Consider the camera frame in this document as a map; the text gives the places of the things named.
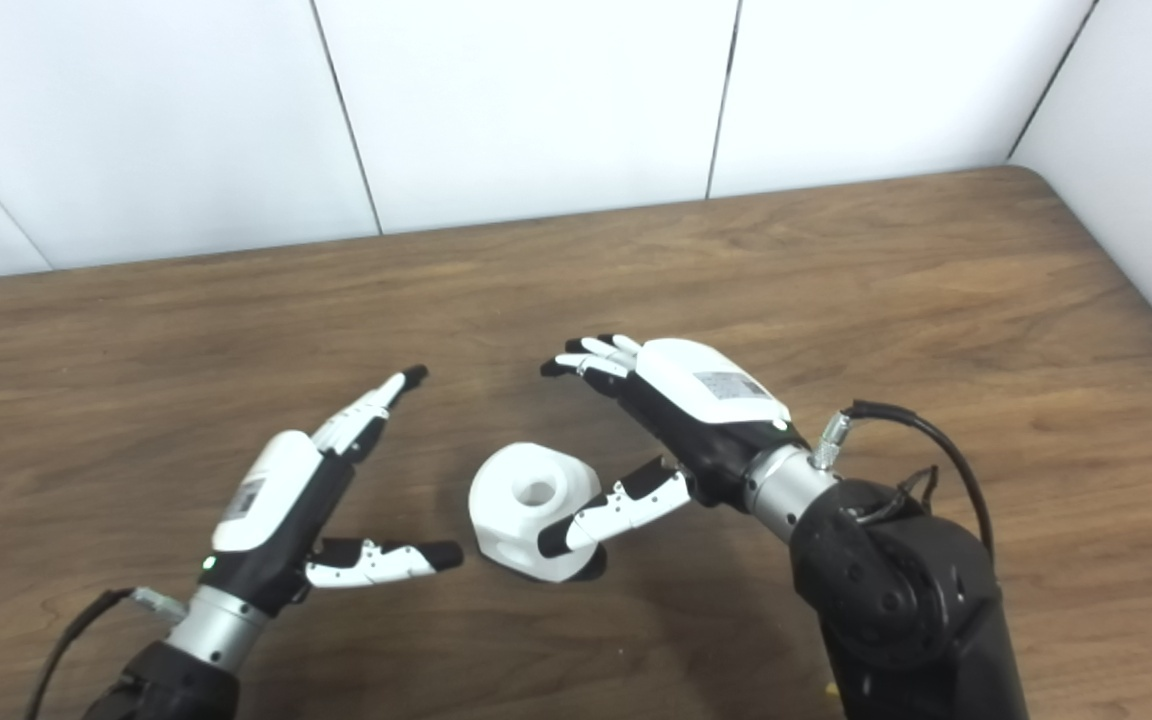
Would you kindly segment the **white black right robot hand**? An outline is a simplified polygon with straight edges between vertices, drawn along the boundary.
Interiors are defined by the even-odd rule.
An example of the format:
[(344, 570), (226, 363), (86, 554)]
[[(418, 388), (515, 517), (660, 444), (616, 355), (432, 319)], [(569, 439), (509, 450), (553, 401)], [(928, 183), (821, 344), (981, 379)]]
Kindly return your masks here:
[(809, 507), (836, 484), (835, 473), (814, 465), (787, 407), (712, 346), (576, 338), (540, 373), (579, 377), (666, 450), (543, 528), (536, 547), (544, 559), (598, 546), (691, 502), (745, 511), (790, 544)]

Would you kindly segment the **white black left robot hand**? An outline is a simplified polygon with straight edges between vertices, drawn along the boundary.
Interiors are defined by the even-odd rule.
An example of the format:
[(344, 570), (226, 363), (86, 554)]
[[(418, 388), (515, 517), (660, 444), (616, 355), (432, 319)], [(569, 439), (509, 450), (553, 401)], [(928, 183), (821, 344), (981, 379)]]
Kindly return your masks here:
[(404, 369), (314, 433), (283, 430), (270, 439), (212, 533), (198, 589), (166, 637), (170, 647), (237, 674), (270, 621), (312, 589), (372, 588), (463, 564), (456, 541), (323, 536), (399, 397), (426, 377), (425, 366)]

